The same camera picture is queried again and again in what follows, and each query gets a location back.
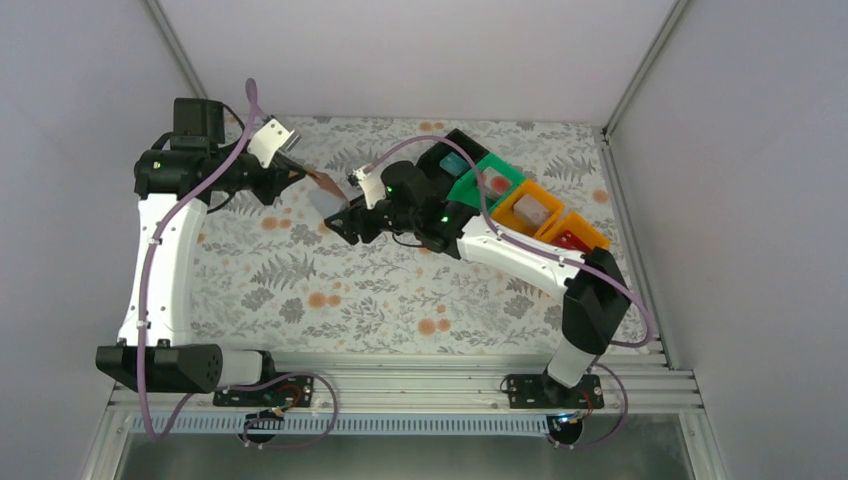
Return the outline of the brown leather card holder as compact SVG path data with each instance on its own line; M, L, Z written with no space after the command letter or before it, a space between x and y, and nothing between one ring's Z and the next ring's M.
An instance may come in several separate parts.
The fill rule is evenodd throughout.
M307 193L313 207L322 218L333 216L349 206L349 199L338 184L325 172L303 166L305 176L310 178L316 188Z

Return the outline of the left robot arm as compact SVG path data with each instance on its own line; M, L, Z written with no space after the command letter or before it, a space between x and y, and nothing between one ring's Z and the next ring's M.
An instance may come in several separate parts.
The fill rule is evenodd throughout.
M210 393L238 385L255 405L270 402L278 377L267 353L201 344L191 332L190 283L197 238L213 194L246 191L272 205L303 179L286 157L298 134L272 116L226 141L219 101L178 98L173 124L135 163L140 238L125 320L113 345L98 348L98 370L142 393Z

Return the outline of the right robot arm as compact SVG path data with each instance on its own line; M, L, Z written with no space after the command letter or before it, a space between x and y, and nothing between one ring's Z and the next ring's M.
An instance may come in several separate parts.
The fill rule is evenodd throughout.
M631 305L607 250L562 249L510 232L487 221L479 209L448 200L446 191L409 161L381 173L360 169L351 179L361 195L324 220L347 243L408 233L428 251L493 267L560 300L562 339L545 368L541 391L555 407L578 397L579 381L607 351Z

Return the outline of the floral table mat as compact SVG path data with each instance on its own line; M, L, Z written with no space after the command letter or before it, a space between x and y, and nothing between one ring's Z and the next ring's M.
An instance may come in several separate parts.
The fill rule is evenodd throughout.
M593 129L578 123L291 117L293 158L343 182L408 138L460 129L576 212L624 257ZM550 354L561 307L499 270L383 235L351 246L309 200L315 183L271 206L216 195L197 239L189 328L202 343L285 352Z

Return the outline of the black storage bin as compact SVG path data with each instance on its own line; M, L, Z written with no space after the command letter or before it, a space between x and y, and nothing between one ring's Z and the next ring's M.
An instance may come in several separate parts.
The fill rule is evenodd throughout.
M445 137L463 149L475 163L479 163L490 153L460 129L451 130ZM443 198L447 198L456 182L470 171L464 157L451 146L441 142L425 151L416 166L424 172L436 193Z

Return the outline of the teal item in black bin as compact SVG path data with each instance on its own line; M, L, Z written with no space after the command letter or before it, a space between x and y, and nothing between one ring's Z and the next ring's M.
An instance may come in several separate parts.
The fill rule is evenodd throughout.
M449 153L439 162L440 168L454 178L462 177L469 170L469 165L464 158L456 153Z

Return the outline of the green storage bin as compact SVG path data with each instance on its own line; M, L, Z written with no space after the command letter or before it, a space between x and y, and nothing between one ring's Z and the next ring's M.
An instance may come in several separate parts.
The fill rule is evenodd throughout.
M480 207L481 199L489 213L493 213L526 177L512 164L494 153L489 153L476 163L480 178L468 169L457 179L447 195L447 200L460 202L472 207Z

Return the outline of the red white item in bin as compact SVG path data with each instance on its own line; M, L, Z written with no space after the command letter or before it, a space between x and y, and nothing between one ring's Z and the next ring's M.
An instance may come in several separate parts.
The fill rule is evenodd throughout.
M482 191L487 198L498 200L507 194L512 186L512 181L493 167L487 167L482 171Z

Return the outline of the orange storage bin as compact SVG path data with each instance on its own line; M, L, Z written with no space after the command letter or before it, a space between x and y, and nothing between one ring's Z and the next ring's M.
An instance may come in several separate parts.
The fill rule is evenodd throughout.
M535 197L551 210L551 217L540 228L526 225L513 214L514 203L523 195ZM554 245L552 240L556 234L565 229L571 230L592 250L595 248L609 249L611 245L611 241L579 213L568 210L564 203L531 180L525 180L518 186L495 208L493 213L490 213L490 216L495 222L510 230L550 245Z

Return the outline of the red item in orange bin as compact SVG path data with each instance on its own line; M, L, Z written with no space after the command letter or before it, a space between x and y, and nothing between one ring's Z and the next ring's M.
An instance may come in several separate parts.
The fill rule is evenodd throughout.
M592 248L582 241L571 230L565 229L556 234L552 243L560 248L590 253Z

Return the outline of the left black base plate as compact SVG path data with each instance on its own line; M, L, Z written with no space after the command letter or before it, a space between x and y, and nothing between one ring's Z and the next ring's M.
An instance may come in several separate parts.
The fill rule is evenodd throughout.
M299 375L275 383L257 391L216 392L213 405L216 407L244 407L256 409L268 408L307 408L311 405L314 379Z

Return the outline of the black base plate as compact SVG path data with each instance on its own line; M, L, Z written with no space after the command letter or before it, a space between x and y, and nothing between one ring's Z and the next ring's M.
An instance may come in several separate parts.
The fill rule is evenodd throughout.
M216 407L244 407L256 409L268 408L307 408L311 405L314 379L299 375L275 383L257 391L216 392L213 405Z
M587 410L605 406L597 375L583 375L576 386L566 387L546 374L510 374L499 390L508 397L511 409Z

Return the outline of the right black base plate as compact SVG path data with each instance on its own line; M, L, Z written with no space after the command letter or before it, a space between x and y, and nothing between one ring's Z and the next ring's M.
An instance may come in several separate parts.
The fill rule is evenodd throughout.
M597 375L583 375L576 386L566 387L546 374L510 374L499 390L508 397L511 409L587 410L605 406Z

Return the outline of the aluminium rail frame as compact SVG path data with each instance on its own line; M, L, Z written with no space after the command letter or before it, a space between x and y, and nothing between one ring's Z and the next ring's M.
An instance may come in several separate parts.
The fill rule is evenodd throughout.
M314 379L311 405L216 407L209 394L183 401L152 394L153 424L173 433L252 436L322 433L507 435L542 437L574 418L617 421L639 414L696 414L703 401L694 375L672 370L659 354L609 355L594 369L605 406L587 410L511 409L499 390L510 374L536 374L541 355L385 355L276 353L279 369Z

